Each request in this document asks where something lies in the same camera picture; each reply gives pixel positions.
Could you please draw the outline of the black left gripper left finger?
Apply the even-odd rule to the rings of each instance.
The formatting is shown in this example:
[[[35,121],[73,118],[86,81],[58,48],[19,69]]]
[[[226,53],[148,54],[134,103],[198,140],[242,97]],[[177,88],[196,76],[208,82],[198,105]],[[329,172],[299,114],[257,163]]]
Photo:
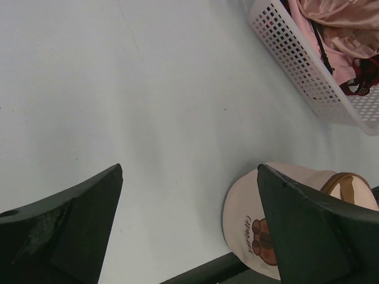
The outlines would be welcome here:
[[[1,283],[98,283],[122,184],[115,164],[1,213]]]

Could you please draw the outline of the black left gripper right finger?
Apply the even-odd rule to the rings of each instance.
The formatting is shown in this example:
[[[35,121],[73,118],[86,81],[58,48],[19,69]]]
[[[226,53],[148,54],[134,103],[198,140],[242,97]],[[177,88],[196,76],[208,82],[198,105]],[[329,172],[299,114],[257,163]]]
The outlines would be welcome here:
[[[282,283],[378,283],[378,212],[258,166]]]

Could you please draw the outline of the beige round laundry bag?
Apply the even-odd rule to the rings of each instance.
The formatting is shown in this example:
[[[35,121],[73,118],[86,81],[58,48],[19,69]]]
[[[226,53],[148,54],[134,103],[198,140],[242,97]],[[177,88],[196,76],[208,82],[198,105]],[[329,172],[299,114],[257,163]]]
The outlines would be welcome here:
[[[345,202],[378,210],[368,182],[356,173],[314,170],[293,164],[269,162],[268,166],[317,191]],[[277,260],[258,190],[256,169],[238,179],[226,194],[222,231],[229,249],[248,268],[279,280]]]

